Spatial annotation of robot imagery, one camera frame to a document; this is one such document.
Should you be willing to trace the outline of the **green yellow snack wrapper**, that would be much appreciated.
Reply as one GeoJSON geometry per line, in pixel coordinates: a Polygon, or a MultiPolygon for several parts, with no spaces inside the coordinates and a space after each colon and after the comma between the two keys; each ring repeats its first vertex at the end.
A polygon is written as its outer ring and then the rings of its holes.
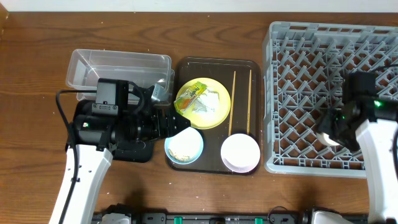
{"type": "Polygon", "coordinates": [[[190,85],[174,101],[174,107],[179,114],[184,112],[195,102],[195,100],[207,89],[207,86],[201,82],[195,82],[190,85]]]}

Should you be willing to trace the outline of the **white tissue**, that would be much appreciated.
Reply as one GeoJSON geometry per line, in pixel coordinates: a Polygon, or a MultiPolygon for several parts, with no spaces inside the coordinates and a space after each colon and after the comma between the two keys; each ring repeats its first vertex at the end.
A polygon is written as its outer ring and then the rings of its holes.
{"type": "Polygon", "coordinates": [[[216,91],[205,90],[196,100],[193,112],[196,114],[214,114],[219,107],[219,94],[216,91]]]}

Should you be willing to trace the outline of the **white paper cup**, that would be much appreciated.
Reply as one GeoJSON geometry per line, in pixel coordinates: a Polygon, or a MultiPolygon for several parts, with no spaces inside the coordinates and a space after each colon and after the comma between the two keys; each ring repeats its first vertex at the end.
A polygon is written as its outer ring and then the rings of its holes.
{"type": "Polygon", "coordinates": [[[326,146],[339,146],[340,144],[332,139],[330,139],[327,133],[316,133],[317,139],[326,146]]]}

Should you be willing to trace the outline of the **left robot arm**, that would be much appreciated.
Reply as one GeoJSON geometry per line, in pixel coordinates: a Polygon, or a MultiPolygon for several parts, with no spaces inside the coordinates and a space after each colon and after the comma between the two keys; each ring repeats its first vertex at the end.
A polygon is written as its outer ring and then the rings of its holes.
{"type": "Polygon", "coordinates": [[[124,121],[119,122],[120,128],[99,118],[74,122],[88,131],[89,140],[83,140],[77,133],[68,135],[67,165],[50,223],[89,223],[113,160],[148,162],[155,141],[190,127],[190,121],[175,111],[169,111],[166,116],[158,113],[153,118],[155,120],[149,122],[150,131],[159,134],[143,140],[132,133],[136,128],[143,136],[143,128],[124,121]]]}

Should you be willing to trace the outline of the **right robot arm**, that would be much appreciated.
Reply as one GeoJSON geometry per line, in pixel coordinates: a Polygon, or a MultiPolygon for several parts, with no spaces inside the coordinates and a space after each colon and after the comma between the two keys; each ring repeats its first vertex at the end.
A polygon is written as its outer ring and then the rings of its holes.
{"type": "Polygon", "coordinates": [[[369,193],[368,223],[397,223],[397,102],[359,96],[317,123],[327,146],[362,153],[369,193]]]}

